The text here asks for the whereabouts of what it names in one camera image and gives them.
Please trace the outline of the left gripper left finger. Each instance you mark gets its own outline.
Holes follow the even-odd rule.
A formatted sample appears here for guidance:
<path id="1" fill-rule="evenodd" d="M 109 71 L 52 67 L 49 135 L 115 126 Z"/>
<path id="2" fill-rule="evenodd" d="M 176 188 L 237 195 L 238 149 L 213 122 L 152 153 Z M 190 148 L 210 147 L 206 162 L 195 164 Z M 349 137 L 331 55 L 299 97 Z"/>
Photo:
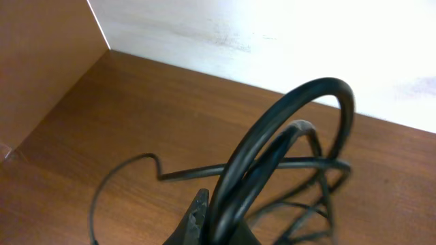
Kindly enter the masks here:
<path id="1" fill-rule="evenodd" d="M 180 223 L 163 245 L 201 245 L 209 190 L 200 189 Z"/>

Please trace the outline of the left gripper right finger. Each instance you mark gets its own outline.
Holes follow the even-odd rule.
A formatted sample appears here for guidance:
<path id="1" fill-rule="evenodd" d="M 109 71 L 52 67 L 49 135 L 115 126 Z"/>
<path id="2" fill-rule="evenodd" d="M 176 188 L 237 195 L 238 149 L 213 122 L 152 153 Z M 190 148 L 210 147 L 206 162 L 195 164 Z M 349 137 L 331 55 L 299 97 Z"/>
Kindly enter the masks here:
<path id="1" fill-rule="evenodd" d="M 239 222 L 236 230 L 232 234 L 229 245 L 260 245 L 260 241 L 255 237 L 250 230 L 247 222 L 242 220 Z"/>

